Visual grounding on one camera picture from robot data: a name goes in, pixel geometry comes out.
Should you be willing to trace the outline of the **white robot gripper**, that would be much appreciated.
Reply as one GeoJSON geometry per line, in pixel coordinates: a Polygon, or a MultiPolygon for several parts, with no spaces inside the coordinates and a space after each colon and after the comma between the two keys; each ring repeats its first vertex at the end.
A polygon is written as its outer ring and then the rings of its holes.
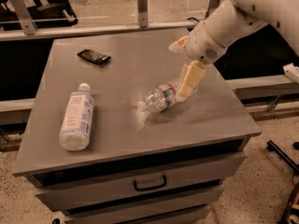
{"type": "Polygon", "coordinates": [[[205,20],[197,24],[188,36],[169,45],[175,53],[185,53],[192,61],[184,64],[179,78],[177,95],[188,98],[206,74],[205,64],[216,62],[227,50],[227,33],[214,21],[205,20]]]}

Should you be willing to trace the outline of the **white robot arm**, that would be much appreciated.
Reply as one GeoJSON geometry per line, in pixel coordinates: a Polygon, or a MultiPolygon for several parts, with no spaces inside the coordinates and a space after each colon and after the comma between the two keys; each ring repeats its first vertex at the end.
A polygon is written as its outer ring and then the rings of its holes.
{"type": "Polygon", "coordinates": [[[216,62],[236,40],[272,26],[299,54],[299,0],[224,0],[188,35],[169,46],[192,62],[180,73],[176,97],[190,97],[205,75],[204,66],[216,62]]]}

